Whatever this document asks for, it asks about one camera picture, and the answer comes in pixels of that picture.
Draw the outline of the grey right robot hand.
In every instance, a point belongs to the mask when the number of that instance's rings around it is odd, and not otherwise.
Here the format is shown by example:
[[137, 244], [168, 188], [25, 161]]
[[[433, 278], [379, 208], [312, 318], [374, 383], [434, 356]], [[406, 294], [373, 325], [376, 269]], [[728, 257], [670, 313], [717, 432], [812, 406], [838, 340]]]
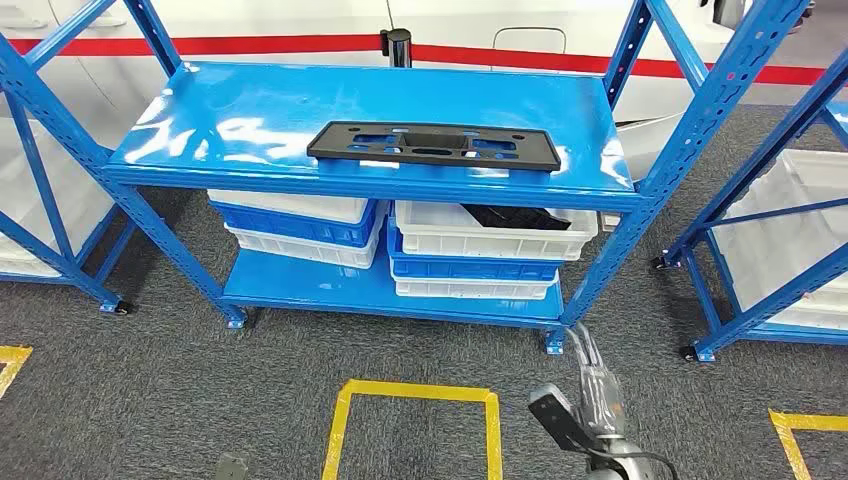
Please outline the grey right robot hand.
[[601, 437], [623, 437], [626, 415], [620, 384], [605, 365], [584, 323], [578, 321], [566, 333], [573, 342], [580, 377], [581, 420]]

